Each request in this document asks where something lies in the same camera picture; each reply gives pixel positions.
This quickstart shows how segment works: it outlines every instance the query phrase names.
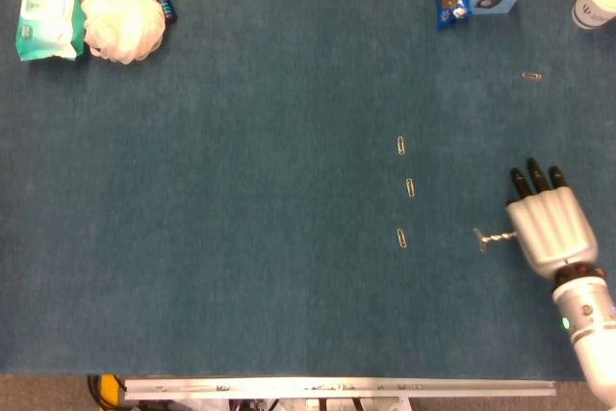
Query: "screw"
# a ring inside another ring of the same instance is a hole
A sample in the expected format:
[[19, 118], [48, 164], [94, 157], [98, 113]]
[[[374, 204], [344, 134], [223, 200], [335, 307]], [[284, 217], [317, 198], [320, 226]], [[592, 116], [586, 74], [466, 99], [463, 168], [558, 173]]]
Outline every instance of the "screw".
[[479, 250], [481, 252], [487, 252], [489, 243], [495, 243], [498, 241], [509, 241], [509, 240], [513, 240], [516, 236], [518, 236], [517, 231], [511, 231], [508, 233], [500, 233], [498, 235], [490, 235], [490, 236], [485, 236], [483, 233], [481, 233], [481, 230], [479, 230], [478, 228], [473, 228], [473, 231], [475, 231], [477, 239], [479, 240]]

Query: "robot finger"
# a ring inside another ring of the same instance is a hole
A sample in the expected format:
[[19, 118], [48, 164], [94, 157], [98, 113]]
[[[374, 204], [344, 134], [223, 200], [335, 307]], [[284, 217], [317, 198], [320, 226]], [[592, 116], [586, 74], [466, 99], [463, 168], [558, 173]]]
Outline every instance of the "robot finger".
[[516, 187], [520, 199], [532, 195], [532, 191], [524, 178], [524, 174], [518, 168], [511, 169], [511, 181], [513, 182], [513, 186]]
[[555, 188], [569, 186], [567, 185], [567, 180], [565, 180], [565, 176], [562, 174], [562, 172], [557, 166], [550, 167], [550, 170], [548, 170], [548, 173], [550, 174], [550, 180], [552, 180], [552, 185]]
[[532, 180], [532, 184], [535, 186], [535, 190], [537, 190], [538, 193], [549, 190], [550, 186], [548, 185], [548, 181], [546, 177], [544, 177], [537, 162], [532, 158], [528, 158], [526, 160], [526, 166], [528, 168], [528, 173], [530, 173], [530, 180]]

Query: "robotic hand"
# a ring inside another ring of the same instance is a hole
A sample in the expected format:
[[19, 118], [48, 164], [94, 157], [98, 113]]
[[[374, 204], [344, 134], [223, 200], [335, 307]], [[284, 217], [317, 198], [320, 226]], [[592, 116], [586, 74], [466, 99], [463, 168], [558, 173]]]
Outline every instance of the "robotic hand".
[[591, 390], [616, 410], [616, 307], [595, 265], [597, 239], [560, 169], [550, 168], [551, 189], [534, 159], [527, 168], [537, 193], [512, 169], [521, 199], [507, 213], [532, 269], [555, 283], [552, 298]]

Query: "blue felt tablecloth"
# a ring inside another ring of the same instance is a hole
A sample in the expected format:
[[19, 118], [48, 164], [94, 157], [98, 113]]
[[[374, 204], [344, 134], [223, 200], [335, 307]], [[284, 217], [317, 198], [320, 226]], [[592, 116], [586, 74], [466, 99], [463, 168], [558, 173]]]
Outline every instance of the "blue felt tablecloth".
[[581, 377], [552, 284], [473, 228], [533, 155], [616, 273], [616, 25], [173, 0], [143, 63], [26, 64], [2, 1], [0, 372]]

